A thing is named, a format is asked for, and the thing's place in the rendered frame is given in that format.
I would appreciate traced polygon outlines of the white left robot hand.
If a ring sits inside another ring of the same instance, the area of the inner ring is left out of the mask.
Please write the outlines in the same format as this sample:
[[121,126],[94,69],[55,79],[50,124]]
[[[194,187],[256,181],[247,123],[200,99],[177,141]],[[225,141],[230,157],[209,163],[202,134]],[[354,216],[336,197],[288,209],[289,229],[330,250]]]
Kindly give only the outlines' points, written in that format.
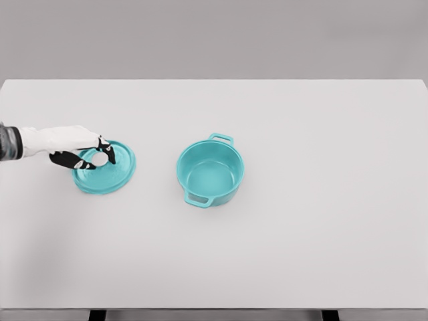
[[108,161],[116,164],[113,146],[104,137],[80,125],[44,128],[41,130],[49,159],[53,164],[68,169],[94,170],[96,166],[82,159],[74,150],[95,148],[107,155]]

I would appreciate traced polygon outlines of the teal pot lid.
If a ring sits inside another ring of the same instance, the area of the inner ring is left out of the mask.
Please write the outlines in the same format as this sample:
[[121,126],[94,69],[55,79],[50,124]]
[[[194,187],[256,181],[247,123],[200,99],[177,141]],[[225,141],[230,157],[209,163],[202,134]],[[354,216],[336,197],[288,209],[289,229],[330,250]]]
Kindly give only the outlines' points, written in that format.
[[109,160],[94,170],[72,169],[71,175],[76,186],[83,192],[105,195],[125,186],[136,169],[136,157],[133,150],[121,142],[110,140],[115,152],[116,163]]

